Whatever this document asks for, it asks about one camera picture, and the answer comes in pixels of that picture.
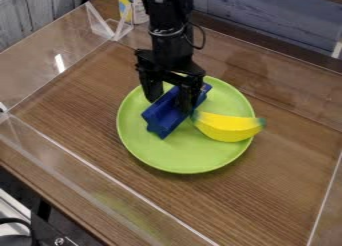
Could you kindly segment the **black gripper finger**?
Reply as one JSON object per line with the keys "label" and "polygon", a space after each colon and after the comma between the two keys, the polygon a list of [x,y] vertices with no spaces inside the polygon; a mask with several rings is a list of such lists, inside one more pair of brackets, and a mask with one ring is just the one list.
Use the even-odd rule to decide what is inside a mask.
{"label": "black gripper finger", "polygon": [[136,67],[145,99],[152,103],[164,93],[160,73],[143,66]]}
{"label": "black gripper finger", "polygon": [[203,77],[191,75],[177,75],[177,107],[184,114],[189,114],[196,104],[203,86]]}

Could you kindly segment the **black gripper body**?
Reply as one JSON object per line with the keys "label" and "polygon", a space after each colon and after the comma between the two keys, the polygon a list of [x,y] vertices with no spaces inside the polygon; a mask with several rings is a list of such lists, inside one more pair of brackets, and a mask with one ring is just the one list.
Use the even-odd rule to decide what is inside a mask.
{"label": "black gripper body", "polygon": [[204,70],[192,60],[193,30],[149,31],[152,47],[137,49],[136,71],[143,85],[201,85]]}

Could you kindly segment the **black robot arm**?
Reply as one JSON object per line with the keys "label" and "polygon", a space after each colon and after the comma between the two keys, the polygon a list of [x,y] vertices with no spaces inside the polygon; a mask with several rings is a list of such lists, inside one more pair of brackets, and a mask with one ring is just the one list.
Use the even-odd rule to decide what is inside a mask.
{"label": "black robot arm", "polygon": [[152,48],[137,49],[136,71],[144,96],[153,102],[164,93],[163,83],[179,88],[176,107],[188,114],[195,107],[204,69],[193,62],[195,49],[191,13],[193,0],[141,0],[145,14],[149,17],[148,34]]}

